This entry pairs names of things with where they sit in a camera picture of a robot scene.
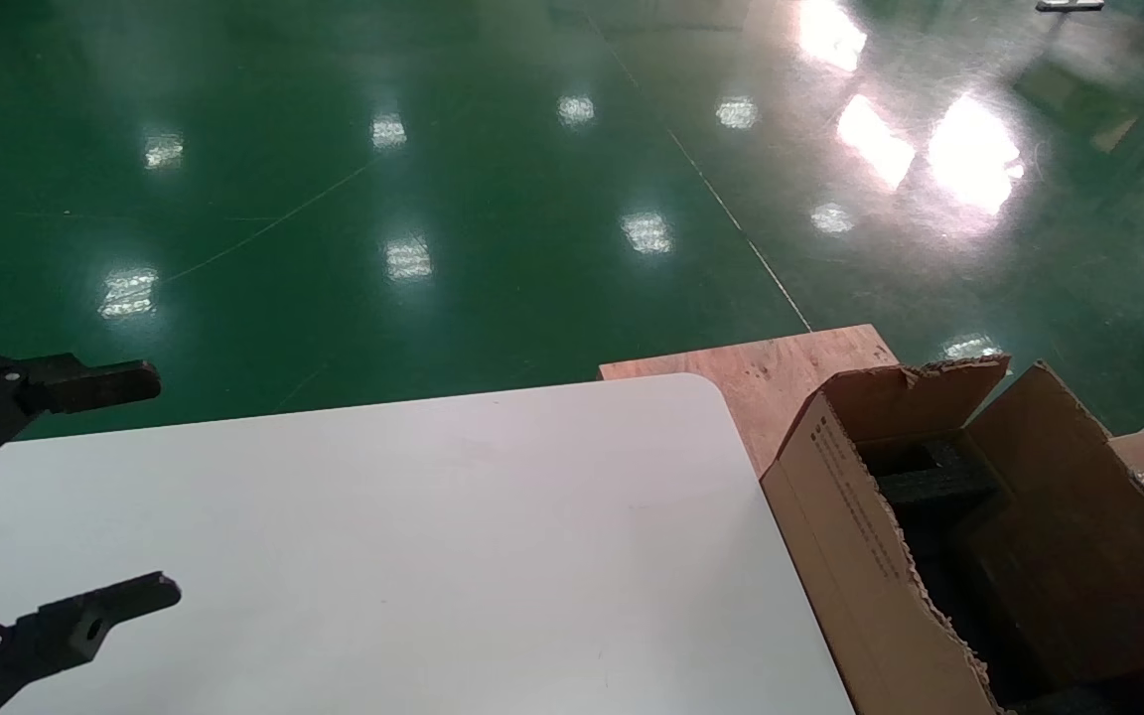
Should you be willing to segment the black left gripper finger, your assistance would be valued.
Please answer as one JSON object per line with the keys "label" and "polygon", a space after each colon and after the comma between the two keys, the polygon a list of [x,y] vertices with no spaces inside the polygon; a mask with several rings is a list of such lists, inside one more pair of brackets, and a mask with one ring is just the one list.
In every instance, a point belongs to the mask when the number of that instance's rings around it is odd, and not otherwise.
{"label": "black left gripper finger", "polygon": [[162,394],[162,378],[146,360],[90,366],[73,353],[14,360],[0,355],[0,448],[45,413],[81,413]]}
{"label": "black left gripper finger", "polygon": [[149,573],[37,607],[0,623],[0,709],[24,688],[92,662],[108,633],[178,605],[178,583]]}

